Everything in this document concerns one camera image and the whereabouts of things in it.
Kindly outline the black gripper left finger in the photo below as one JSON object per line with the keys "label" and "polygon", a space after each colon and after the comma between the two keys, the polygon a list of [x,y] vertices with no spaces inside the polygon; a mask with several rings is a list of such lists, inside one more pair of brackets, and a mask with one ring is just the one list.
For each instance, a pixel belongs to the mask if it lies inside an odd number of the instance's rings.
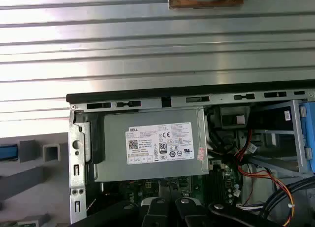
{"label": "black gripper left finger", "polygon": [[169,202],[161,197],[145,199],[147,204],[138,207],[122,201],[94,213],[72,227],[167,227]]}

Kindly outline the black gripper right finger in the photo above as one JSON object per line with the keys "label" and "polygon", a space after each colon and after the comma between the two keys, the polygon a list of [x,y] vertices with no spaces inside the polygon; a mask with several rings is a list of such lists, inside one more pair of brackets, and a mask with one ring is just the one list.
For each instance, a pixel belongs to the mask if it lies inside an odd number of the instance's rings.
{"label": "black gripper right finger", "polygon": [[214,203],[197,205],[191,198],[175,201],[182,226],[185,227],[268,227],[270,221],[237,207]]}

